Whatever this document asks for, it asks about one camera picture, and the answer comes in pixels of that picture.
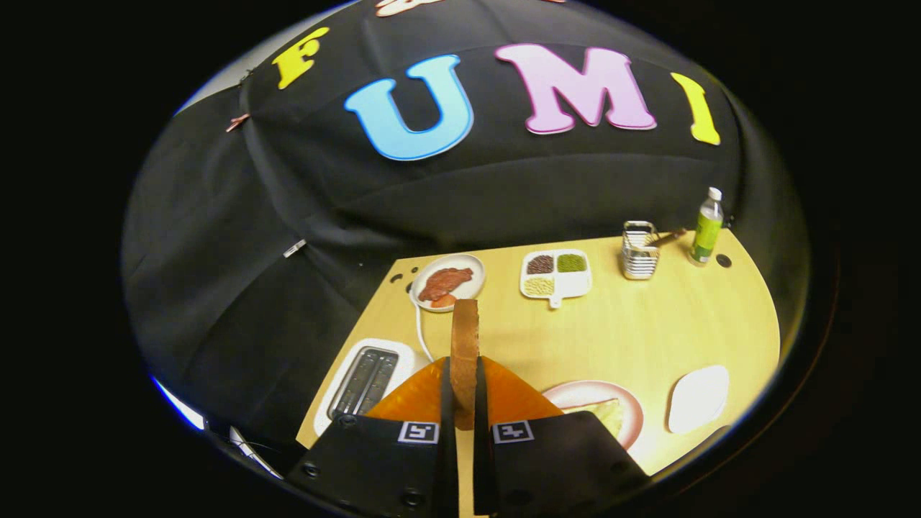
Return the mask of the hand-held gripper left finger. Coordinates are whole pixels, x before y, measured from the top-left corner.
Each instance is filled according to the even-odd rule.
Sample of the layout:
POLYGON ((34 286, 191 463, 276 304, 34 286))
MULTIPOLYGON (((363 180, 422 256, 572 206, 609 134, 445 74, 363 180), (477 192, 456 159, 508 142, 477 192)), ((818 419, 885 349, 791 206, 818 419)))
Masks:
POLYGON ((457 517, 458 462, 450 381, 436 420, 342 415, 289 470, 304 499, 339 517, 457 517))

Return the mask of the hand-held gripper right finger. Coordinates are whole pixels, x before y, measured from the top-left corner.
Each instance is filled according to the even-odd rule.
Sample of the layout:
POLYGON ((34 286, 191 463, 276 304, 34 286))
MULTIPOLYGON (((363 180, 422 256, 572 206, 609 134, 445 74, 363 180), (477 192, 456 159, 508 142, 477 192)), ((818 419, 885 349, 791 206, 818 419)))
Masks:
POLYGON ((473 507, 492 517, 618 517, 650 478, 589 411, 563 413, 491 358, 478 360, 473 507))

